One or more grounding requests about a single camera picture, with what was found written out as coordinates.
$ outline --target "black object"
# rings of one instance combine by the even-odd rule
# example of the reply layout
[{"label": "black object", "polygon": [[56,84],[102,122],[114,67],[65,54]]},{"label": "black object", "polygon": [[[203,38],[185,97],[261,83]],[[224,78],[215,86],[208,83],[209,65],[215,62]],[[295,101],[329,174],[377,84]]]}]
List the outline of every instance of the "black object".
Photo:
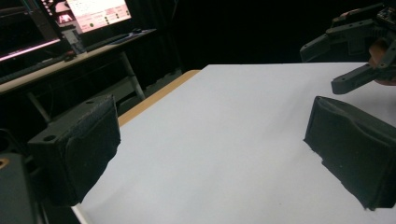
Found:
[{"label": "black object", "polygon": [[134,28],[131,33],[134,34],[134,35],[140,34],[140,33],[142,33],[142,29]]},{"label": "black object", "polygon": [[376,69],[366,64],[358,69],[337,77],[332,82],[334,94],[345,94],[367,84],[374,79],[389,80],[394,77],[396,67],[396,14],[392,6],[394,0],[385,1],[352,11],[332,20],[332,26],[322,35],[300,49],[303,62],[310,62],[328,53],[332,47],[347,43],[348,54],[357,55],[367,51],[366,40],[383,38],[389,49]]},{"label": "black object", "polygon": [[82,202],[120,143],[118,116],[112,95],[91,99],[54,121],[28,142],[39,167],[49,177],[54,205]]},{"label": "black object", "polygon": [[70,62],[77,57],[76,53],[73,50],[69,50],[64,54],[64,62]]},{"label": "black object", "polygon": [[317,96],[304,141],[364,208],[396,202],[396,128],[353,105]]}]

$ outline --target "desk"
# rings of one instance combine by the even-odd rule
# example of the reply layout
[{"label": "desk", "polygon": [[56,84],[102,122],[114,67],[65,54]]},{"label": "desk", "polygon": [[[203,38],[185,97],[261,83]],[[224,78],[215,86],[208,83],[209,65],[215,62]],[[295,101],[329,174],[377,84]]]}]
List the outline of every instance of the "desk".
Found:
[{"label": "desk", "polygon": [[303,141],[317,95],[396,125],[395,87],[332,94],[332,79],[361,65],[209,65],[187,74],[120,118],[118,154],[82,211],[92,223],[396,223],[395,208],[365,211]]},{"label": "desk", "polygon": [[[70,62],[60,62],[60,63],[56,63],[53,64],[51,66],[45,67],[41,70],[35,71],[31,74],[28,74],[24,77],[19,77],[16,78],[14,80],[11,80],[7,83],[4,84],[0,84],[0,95],[4,94],[6,92],[15,90],[21,86],[24,86],[26,84],[32,83],[34,81],[38,81],[40,78],[43,77],[47,77],[50,76],[54,73],[60,72],[66,68],[70,68],[76,65],[79,65],[87,60],[90,60],[94,57],[97,57],[101,54],[104,53],[108,53],[111,50],[115,50],[115,49],[120,49],[122,47],[124,47],[125,45],[131,43],[132,41],[143,37],[144,35],[148,35],[152,32],[154,32],[155,29],[151,29],[151,30],[146,30],[143,31],[140,34],[136,34],[136,35],[132,35],[132,37],[130,37],[128,40],[125,40],[119,44],[113,44],[113,45],[105,45],[99,49],[95,49],[93,51],[84,53],[84,54],[80,54],[77,56],[77,58],[71,60]],[[144,94],[140,89],[140,85],[138,84],[136,77],[134,75],[134,72],[132,70],[131,65],[128,62],[128,58],[126,57],[125,53],[123,52],[123,50],[120,51],[120,58],[122,59],[122,62],[124,63],[125,68],[127,69],[128,75],[131,77],[132,82],[134,83],[134,87],[136,87],[136,91],[137,93],[140,95],[141,98],[144,99]]]}]

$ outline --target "monitor screen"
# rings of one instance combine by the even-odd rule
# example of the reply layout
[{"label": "monitor screen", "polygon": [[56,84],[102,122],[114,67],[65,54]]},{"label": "monitor screen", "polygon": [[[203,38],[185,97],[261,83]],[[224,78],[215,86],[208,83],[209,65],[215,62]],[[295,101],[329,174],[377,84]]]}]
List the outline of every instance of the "monitor screen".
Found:
[{"label": "monitor screen", "polygon": [[59,41],[33,0],[0,1],[0,62]]},{"label": "monitor screen", "polygon": [[73,24],[80,34],[131,19],[124,0],[41,0],[60,26]]}]

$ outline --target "robotic arm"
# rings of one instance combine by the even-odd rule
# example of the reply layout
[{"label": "robotic arm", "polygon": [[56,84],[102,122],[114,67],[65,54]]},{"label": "robotic arm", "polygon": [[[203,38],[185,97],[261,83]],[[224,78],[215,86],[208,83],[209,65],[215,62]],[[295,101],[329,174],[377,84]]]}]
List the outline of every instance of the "robotic arm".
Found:
[{"label": "robotic arm", "polygon": [[389,48],[378,67],[365,64],[332,81],[334,94],[345,94],[375,79],[390,80],[396,74],[396,1],[351,11],[332,20],[326,33],[304,45],[300,50],[303,62],[309,62],[329,52],[334,44],[347,42],[348,54],[356,55],[366,51],[367,38],[382,38]]}]

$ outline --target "computer monitor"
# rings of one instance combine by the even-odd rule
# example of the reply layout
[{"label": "computer monitor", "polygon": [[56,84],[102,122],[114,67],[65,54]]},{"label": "computer monitor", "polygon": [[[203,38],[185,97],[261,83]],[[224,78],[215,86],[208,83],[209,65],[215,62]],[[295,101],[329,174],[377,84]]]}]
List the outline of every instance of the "computer monitor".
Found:
[{"label": "computer monitor", "polygon": [[59,27],[74,25],[85,46],[132,31],[132,16],[125,0],[38,1]]},{"label": "computer monitor", "polygon": [[0,63],[60,42],[33,0],[0,1]]},{"label": "computer monitor", "polygon": [[75,25],[80,34],[131,19],[124,0],[42,0],[51,17],[62,26]]}]

